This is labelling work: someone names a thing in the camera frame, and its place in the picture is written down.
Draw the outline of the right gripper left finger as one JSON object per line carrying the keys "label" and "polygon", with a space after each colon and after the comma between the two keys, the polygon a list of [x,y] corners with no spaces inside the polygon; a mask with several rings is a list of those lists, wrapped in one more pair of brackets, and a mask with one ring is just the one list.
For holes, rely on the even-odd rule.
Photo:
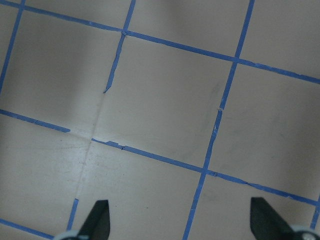
{"label": "right gripper left finger", "polygon": [[108,240],[111,231],[110,208],[108,200],[97,200],[82,227],[76,235],[77,240]]}

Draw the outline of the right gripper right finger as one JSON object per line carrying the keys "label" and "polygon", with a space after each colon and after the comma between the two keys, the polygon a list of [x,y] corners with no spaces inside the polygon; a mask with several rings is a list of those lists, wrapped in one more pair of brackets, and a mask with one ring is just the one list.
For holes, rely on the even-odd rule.
{"label": "right gripper right finger", "polygon": [[250,230],[256,240],[292,240],[295,232],[263,197],[250,200]]}

